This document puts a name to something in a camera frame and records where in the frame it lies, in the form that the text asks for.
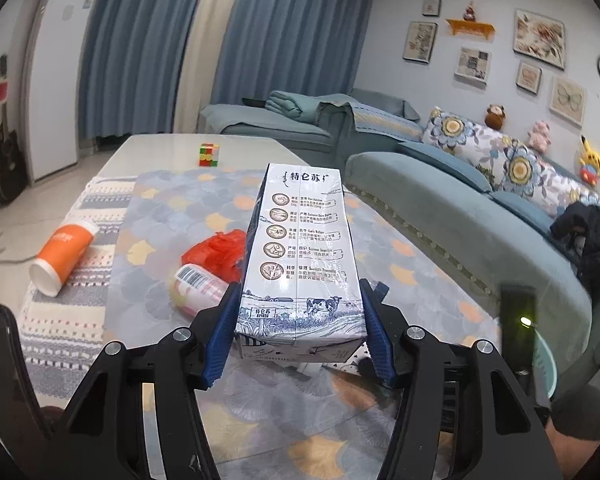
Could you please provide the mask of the orange wall shelf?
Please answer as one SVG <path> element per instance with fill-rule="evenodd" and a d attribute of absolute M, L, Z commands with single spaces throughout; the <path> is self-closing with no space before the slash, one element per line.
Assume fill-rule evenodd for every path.
<path fill-rule="evenodd" d="M 489 23 L 453 20 L 452 18 L 448 18 L 446 22 L 449 24 L 453 36 L 472 35 L 490 40 L 495 35 L 495 27 Z"/>

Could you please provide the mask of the white blue milk carton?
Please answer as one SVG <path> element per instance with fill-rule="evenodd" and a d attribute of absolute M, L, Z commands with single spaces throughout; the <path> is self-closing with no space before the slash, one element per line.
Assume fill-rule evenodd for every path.
<path fill-rule="evenodd" d="M 235 327 L 242 358 L 342 363 L 366 337 L 336 169 L 271 164 L 247 231 Z"/>

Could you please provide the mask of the brown monkey plush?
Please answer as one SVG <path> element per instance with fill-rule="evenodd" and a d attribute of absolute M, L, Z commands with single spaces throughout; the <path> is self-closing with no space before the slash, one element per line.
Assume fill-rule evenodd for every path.
<path fill-rule="evenodd" d="M 491 129 L 500 131 L 504 126 L 506 118 L 505 108 L 498 104 L 491 104 L 486 109 L 486 117 L 484 123 Z"/>

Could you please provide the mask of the cream sheer curtain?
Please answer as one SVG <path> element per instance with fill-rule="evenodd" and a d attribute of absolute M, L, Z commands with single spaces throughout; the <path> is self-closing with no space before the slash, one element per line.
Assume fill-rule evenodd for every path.
<path fill-rule="evenodd" d="M 236 0 L 199 0 L 184 51 L 173 116 L 175 133 L 198 131 L 210 104 L 224 36 Z"/>

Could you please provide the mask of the black acoustic guitar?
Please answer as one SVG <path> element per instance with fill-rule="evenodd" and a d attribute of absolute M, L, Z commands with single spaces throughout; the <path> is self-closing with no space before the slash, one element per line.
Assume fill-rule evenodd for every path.
<path fill-rule="evenodd" d="M 1 109 L 0 125 L 0 205 L 11 204 L 28 186 L 26 160 L 20 151 L 18 136 L 10 131 L 7 104 Z"/>

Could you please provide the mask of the butterfly picture frame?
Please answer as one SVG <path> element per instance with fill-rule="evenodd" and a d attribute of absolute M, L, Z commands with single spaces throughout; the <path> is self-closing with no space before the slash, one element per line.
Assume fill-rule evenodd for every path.
<path fill-rule="evenodd" d="M 548 108 L 553 114 L 582 128 L 587 97 L 585 88 L 580 84 L 555 76 Z"/>

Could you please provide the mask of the colourful puzzle cube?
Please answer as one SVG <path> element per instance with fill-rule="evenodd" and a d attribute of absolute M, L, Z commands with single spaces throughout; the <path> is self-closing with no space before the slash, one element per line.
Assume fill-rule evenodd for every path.
<path fill-rule="evenodd" d="M 215 143 L 201 143 L 198 155 L 199 167 L 219 166 L 220 146 Z"/>

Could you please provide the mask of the small butterfly frame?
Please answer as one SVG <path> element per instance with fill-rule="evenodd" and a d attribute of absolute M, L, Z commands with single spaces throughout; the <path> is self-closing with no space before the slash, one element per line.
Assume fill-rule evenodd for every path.
<path fill-rule="evenodd" d="M 542 70 L 539 66 L 521 61 L 518 66 L 516 87 L 536 96 L 542 80 Z"/>

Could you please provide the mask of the newspaper picture frame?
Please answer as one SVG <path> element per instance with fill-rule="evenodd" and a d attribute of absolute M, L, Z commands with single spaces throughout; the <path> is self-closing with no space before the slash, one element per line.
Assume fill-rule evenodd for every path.
<path fill-rule="evenodd" d="M 490 73 L 491 58 L 491 53 L 488 51 L 462 47 L 454 75 L 478 82 L 478 84 L 486 84 Z"/>

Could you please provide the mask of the floral cushion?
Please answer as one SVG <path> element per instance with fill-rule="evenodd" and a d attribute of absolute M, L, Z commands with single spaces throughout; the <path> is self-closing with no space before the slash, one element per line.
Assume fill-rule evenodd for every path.
<path fill-rule="evenodd" d="M 435 107 L 422 142 L 480 171 L 495 188 L 504 178 L 505 150 L 514 141 L 505 134 Z"/>
<path fill-rule="evenodd" d="M 556 168 L 528 148 L 513 141 L 502 151 L 502 175 L 496 189 L 513 193 L 557 218 L 574 203 L 600 207 L 600 194 Z"/>

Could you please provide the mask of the blue curtain right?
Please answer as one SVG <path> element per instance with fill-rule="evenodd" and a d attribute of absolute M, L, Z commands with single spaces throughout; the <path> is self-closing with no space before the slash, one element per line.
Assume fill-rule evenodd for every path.
<path fill-rule="evenodd" d="M 235 0 L 210 101 L 352 89 L 373 0 Z"/>

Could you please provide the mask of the white refrigerator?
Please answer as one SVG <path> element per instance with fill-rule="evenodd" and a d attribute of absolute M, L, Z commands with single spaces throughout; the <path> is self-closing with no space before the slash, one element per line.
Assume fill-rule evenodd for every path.
<path fill-rule="evenodd" d="M 31 183 L 79 161 L 81 60 L 95 0 L 41 0 L 29 38 L 21 130 Z"/>

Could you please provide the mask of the folded teal blanket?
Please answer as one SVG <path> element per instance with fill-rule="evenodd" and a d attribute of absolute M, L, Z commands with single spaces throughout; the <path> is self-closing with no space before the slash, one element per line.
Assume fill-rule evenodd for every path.
<path fill-rule="evenodd" d="M 270 112 L 304 124 L 314 124 L 319 105 L 320 100 L 314 96 L 280 90 L 272 91 L 265 101 L 265 108 Z"/>

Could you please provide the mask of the pink plush toy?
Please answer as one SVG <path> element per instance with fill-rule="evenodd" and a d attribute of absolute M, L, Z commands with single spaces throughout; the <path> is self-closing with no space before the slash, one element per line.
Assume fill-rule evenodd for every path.
<path fill-rule="evenodd" d="M 550 144 L 552 144 L 550 125 L 547 122 L 539 120 L 528 132 L 528 145 L 532 150 L 540 154 L 545 154 Z"/>

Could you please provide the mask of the blue curtain left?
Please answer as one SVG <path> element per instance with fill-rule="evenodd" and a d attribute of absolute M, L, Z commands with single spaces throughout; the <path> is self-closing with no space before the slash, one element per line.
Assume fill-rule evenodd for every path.
<path fill-rule="evenodd" d="M 82 141 L 173 129 L 199 0 L 95 0 L 81 61 Z"/>

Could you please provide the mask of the pink white plastic bottle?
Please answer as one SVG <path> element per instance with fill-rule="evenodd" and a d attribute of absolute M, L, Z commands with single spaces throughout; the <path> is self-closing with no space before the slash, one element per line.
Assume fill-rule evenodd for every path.
<path fill-rule="evenodd" d="M 216 307 L 222 300 L 228 284 L 201 266 L 186 263 L 178 269 L 170 286 L 174 306 L 186 318 Z"/>

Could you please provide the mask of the yellow pikachu plush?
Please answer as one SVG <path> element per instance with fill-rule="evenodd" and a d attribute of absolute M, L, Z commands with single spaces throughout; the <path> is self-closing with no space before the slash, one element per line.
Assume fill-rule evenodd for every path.
<path fill-rule="evenodd" d="M 582 154 L 580 156 L 580 178 L 595 188 L 600 180 L 600 152 L 592 148 L 585 136 L 581 136 Z"/>

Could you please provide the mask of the tall picture frame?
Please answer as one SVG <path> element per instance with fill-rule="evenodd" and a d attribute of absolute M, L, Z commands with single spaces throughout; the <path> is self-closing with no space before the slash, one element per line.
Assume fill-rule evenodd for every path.
<path fill-rule="evenodd" d="M 429 64 L 437 31 L 435 22 L 411 22 L 402 54 L 404 61 Z"/>

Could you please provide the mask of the orange white cup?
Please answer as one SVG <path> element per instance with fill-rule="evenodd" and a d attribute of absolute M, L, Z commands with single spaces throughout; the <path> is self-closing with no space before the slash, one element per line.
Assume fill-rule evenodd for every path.
<path fill-rule="evenodd" d="M 32 284 L 43 295 L 56 297 L 95 239 L 99 227 L 91 221 L 65 221 L 30 264 Z"/>

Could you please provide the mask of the teal plastic basket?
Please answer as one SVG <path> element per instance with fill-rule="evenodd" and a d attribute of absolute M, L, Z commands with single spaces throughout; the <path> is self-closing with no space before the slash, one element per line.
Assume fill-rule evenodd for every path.
<path fill-rule="evenodd" d="M 558 368 L 550 346 L 538 330 L 534 331 L 532 372 L 535 397 L 538 402 L 549 401 L 557 388 Z"/>

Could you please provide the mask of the blue curtain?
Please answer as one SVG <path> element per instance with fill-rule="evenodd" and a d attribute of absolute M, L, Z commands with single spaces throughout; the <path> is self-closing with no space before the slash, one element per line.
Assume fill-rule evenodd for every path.
<path fill-rule="evenodd" d="M 210 101 L 352 89 L 373 0 L 235 0 Z"/>
<path fill-rule="evenodd" d="M 82 141 L 173 129 L 199 0 L 95 0 L 81 61 Z"/>

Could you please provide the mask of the teal sofa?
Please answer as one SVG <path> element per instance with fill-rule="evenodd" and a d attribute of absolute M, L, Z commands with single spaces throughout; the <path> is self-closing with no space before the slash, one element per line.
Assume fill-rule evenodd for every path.
<path fill-rule="evenodd" d="M 320 100 L 314 124 L 270 112 L 266 98 L 207 105 L 198 128 L 271 138 L 313 166 L 339 170 L 349 190 L 491 314 L 498 313 L 501 284 L 532 287 L 559 390 L 600 389 L 600 292 L 592 295 L 578 279 L 577 248 L 552 237 L 556 218 L 422 142 L 426 125 L 396 96 L 352 89 L 314 98 Z"/>

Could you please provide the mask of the flower picture frame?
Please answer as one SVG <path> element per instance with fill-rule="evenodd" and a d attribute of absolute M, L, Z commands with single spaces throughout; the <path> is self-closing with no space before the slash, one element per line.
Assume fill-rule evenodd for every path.
<path fill-rule="evenodd" d="M 566 68 L 566 29 L 561 21 L 534 12 L 515 11 L 513 50 L 550 66 Z"/>

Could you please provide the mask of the striped floor rug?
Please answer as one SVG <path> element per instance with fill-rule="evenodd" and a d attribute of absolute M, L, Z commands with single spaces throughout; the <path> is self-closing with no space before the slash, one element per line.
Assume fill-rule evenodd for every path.
<path fill-rule="evenodd" d="M 38 400 L 65 406 L 102 348 L 114 253 L 135 179 L 96 177 L 65 216 L 98 227 L 59 294 L 30 285 L 18 327 L 24 362 Z"/>

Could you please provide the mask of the red plastic bag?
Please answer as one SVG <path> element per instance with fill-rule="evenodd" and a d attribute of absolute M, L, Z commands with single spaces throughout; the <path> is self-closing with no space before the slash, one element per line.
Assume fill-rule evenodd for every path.
<path fill-rule="evenodd" d="M 239 282 L 244 270 L 246 232 L 216 232 L 181 256 L 181 265 L 194 264 L 225 283 Z"/>

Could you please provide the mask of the black jacket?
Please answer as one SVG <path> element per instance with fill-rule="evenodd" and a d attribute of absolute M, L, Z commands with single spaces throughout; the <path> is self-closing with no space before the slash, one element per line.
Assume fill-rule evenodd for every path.
<path fill-rule="evenodd" d="M 580 255 L 576 258 L 577 277 L 592 295 L 600 292 L 600 206 L 575 202 L 550 226 L 555 240 L 568 240 L 566 249 L 582 238 Z"/>

